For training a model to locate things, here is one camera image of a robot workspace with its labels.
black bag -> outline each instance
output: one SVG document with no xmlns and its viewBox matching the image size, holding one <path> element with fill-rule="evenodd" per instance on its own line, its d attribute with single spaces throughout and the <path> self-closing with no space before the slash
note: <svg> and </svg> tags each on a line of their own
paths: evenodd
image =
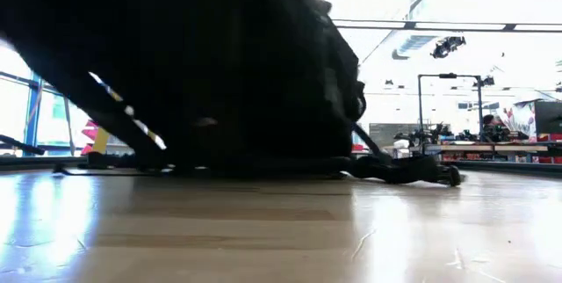
<svg viewBox="0 0 562 283">
<path fill-rule="evenodd" d="M 350 155 L 363 85 L 326 2 L 0 2 L 0 26 L 32 70 L 145 163 Z M 125 101 L 112 100 L 89 71 Z"/>
</svg>

wooden floor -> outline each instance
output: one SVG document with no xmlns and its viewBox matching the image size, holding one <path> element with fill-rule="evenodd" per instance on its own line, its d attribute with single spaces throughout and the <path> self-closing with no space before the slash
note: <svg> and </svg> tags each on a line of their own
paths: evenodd
<svg viewBox="0 0 562 283">
<path fill-rule="evenodd" d="M 561 282 L 562 180 L 0 176 L 0 282 Z"/>
</svg>

